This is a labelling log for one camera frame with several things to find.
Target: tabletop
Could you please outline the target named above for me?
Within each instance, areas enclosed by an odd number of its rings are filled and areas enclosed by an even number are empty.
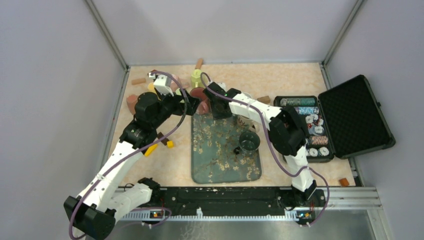
[[[145,78],[152,70],[168,72],[179,76],[180,79],[190,81],[194,65],[157,65],[157,66],[132,66],[128,82],[125,87],[123,101],[120,106],[118,118],[115,119],[116,127],[109,155],[112,154],[124,128],[133,119],[126,98],[132,94],[140,95],[148,91],[146,83],[132,85],[131,81]],[[204,64],[203,72],[208,73],[217,83],[223,82],[227,89],[235,88],[252,95],[256,99],[268,95],[271,104],[275,96],[317,96],[326,91],[326,86],[318,63],[261,63],[261,64]],[[166,134],[180,120],[180,116],[171,116],[158,129],[157,132]],[[260,142],[265,143],[264,131],[259,131]],[[191,174],[191,116],[187,116],[177,131],[168,137],[174,142],[173,148],[167,148],[159,143],[155,151],[148,157],[141,157],[124,179],[121,185],[136,183],[144,177],[153,178],[163,187],[265,187],[265,186],[290,186],[291,178],[281,171],[275,163],[267,144],[259,146],[262,175],[258,180],[198,184],[192,179]],[[327,163],[310,163],[309,166],[325,177],[330,186],[340,186],[339,180],[346,178],[354,185],[354,178],[347,159],[334,158]],[[318,186],[324,182],[316,175]]]

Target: gray wall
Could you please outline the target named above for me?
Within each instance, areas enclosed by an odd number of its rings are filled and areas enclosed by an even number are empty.
[[[1,239],[69,239],[122,80],[82,0],[1,1]]]
[[[424,1],[369,0],[329,65],[335,85],[370,81],[396,145],[357,158],[397,239],[423,239]]]
[[[321,61],[355,0],[95,0],[130,65]]]

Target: purple cable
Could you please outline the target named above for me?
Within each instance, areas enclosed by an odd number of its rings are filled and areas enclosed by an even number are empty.
[[[242,104],[242,105],[245,105],[245,106],[247,106],[248,104],[247,103],[245,103],[245,102],[243,102],[243,101],[239,101],[239,100],[237,100],[237,99],[233,99],[233,98],[229,98],[229,97],[226,97],[226,96],[224,96],[224,95],[221,95],[221,94],[219,94],[219,93],[217,93],[217,92],[215,92],[215,91],[213,91],[206,83],[205,83],[205,81],[203,80],[203,75],[205,75],[206,77],[207,77],[207,79],[209,80],[209,83],[211,82],[211,78],[209,77],[209,75],[206,73],[206,72],[202,72],[201,74],[200,74],[200,81],[201,81],[201,83],[206,87],[206,89],[209,91],[209,92],[211,92],[211,93],[213,93],[215,96],[217,96],[217,97],[219,97],[219,98],[221,98],[221,99],[224,99],[224,100],[226,100],[226,101],[229,101],[229,102],[235,102],[235,103],[238,103],[238,104]],[[252,105],[249,105],[249,107],[250,108],[252,108],[252,109],[254,109],[258,114],[259,114],[259,117],[260,117],[260,121],[262,122],[262,127],[263,127],[263,132],[265,133],[265,138],[266,138],[266,143],[268,144],[268,147],[269,147],[269,150],[271,151],[271,154],[272,154],[272,157],[274,158],[274,160],[275,160],[275,162],[277,163],[277,165],[279,166],[279,168],[285,173],[285,174],[287,174],[288,176],[290,176],[290,177],[292,177],[292,178],[295,178],[295,177],[297,177],[297,176],[299,176],[299,174],[301,174],[301,172],[303,171],[303,170],[305,170],[305,169],[309,169],[309,170],[311,170],[314,174],[316,174],[318,177],[320,177],[323,181],[324,181],[324,183],[325,183],[325,187],[327,188],[327,201],[325,202],[325,204],[324,204],[324,207],[322,208],[322,210],[321,210],[321,212],[318,214],[318,216],[315,218],[315,220],[313,220],[310,224],[309,224],[309,226],[312,226],[313,224],[315,224],[315,222],[318,220],[318,219],[320,219],[321,218],[321,215],[322,215],[322,213],[324,212],[324,210],[327,208],[327,205],[328,205],[328,202],[329,202],[329,198],[330,198],[330,186],[329,186],[329,184],[328,184],[328,182],[327,182],[327,180],[321,175],[321,174],[319,174],[318,172],[316,172],[315,170],[313,170],[312,168],[310,168],[310,167],[308,167],[308,166],[303,166],[303,167],[301,167],[300,169],[299,169],[299,171],[298,172],[296,172],[295,174],[291,174],[289,171],[287,171],[284,167],[283,167],[283,165],[280,163],[280,161],[278,160],[278,158],[277,158],[277,155],[276,155],[276,153],[274,152],[274,149],[273,149],[273,147],[271,146],[272,144],[271,144],[271,141],[270,141],[270,136],[268,135],[268,129],[267,129],[267,127],[266,127],[266,125],[265,125],[265,119],[264,119],[264,116],[262,116],[262,113],[261,113],[261,111],[257,108],[257,107],[255,107],[255,106],[252,106]]]
[[[115,163],[114,165],[112,165],[108,170],[106,170],[103,173],[103,177],[106,177],[113,169],[115,169],[117,166],[119,166],[121,163],[123,163],[125,160],[129,159],[130,157],[138,154],[141,151],[144,151],[146,149],[148,149],[150,146],[153,146],[157,143],[160,143],[162,140],[164,140],[165,138],[169,137],[171,134],[173,134],[178,127],[181,125],[181,123],[184,121],[184,118],[186,117],[186,112],[188,110],[188,100],[189,98],[187,97],[186,91],[184,90],[183,86],[169,73],[167,72],[163,72],[163,71],[152,71],[153,74],[162,74],[167,76],[168,78],[171,78],[172,81],[174,81],[176,83],[176,85],[179,87],[182,95],[184,96],[184,112],[181,116],[181,119],[179,120],[178,124],[167,134],[165,134],[163,137],[161,137],[160,139],[140,148],[135,150],[134,152],[128,154],[127,156],[125,156],[124,158],[122,158],[121,160],[119,160],[117,163]],[[75,237],[74,234],[72,233],[72,229],[73,229],[73,225],[74,225],[74,221],[75,221],[75,216],[77,215],[78,210],[80,209],[81,205],[83,204],[84,200],[88,197],[88,195],[93,191],[93,189],[100,183],[100,180],[96,180],[94,182],[94,184],[88,189],[88,191],[81,197],[81,199],[79,200],[79,202],[76,204],[75,209],[72,212],[72,215],[70,216],[69,219],[69,228],[68,228],[68,233],[69,233],[69,237],[72,240],[79,240],[82,239],[83,237],[86,236],[86,234],[83,234],[79,237]]]
[[[171,211],[171,209],[169,209],[169,208],[166,208],[166,207],[161,207],[161,206],[151,206],[151,207],[142,207],[142,208],[137,208],[137,209],[134,209],[134,210],[132,210],[131,212],[133,213],[133,212],[139,212],[139,211],[145,211],[145,210],[156,210],[156,209],[160,209],[160,210],[162,210],[162,211],[167,211],[168,213],[169,213],[169,215],[168,216],[166,216],[164,219],[162,219],[162,220],[160,220],[158,223],[155,223],[155,224],[153,224],[153,225],[151,225],[151,227],[152,228],[154,228],[154,227],[157,227],[157,226],[159,226],[159,225],[162,225],[162,224],[164,224],[165,223],[165,221],[166,220],[168,220],[171,216],[172,216],[172,211]],[[131,226],[131,225],[142,225],[143,223],[142,222],[138,222],[138,221],[136,221],[136,222],[130,222],[130,223],[127,223],[127,224],[125,224],[125,225],[123,225],[122,227],[120,227],[119,229],[117,229],[117,230],[114,230],[106,239],[108,239],[108,238],[111,238],[113,235],[115,235],[117,232],[119,232],[119,231],[121,231],[122,229],[124,229],[124,228],[126,228],[126,227],[128,227],[128,226]]]

